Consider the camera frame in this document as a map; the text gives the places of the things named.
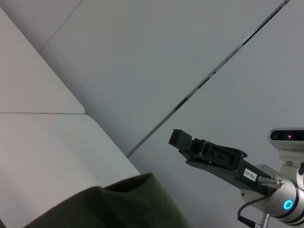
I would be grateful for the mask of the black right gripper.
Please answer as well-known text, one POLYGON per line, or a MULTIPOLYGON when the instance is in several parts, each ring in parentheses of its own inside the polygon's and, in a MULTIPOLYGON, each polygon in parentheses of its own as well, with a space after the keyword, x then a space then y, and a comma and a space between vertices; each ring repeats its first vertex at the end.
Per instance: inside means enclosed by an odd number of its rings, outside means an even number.
POLYGON ((254 191, 264 196, 274 193, 273 188, 257 182, 259 177, 271 179, 271 176, 243 160, 247 154, 239 149, 192 139, 191 135, 179 129, 173 130, 169 144, 178 149, 188 165, 207 171, 238 189, 254 191))

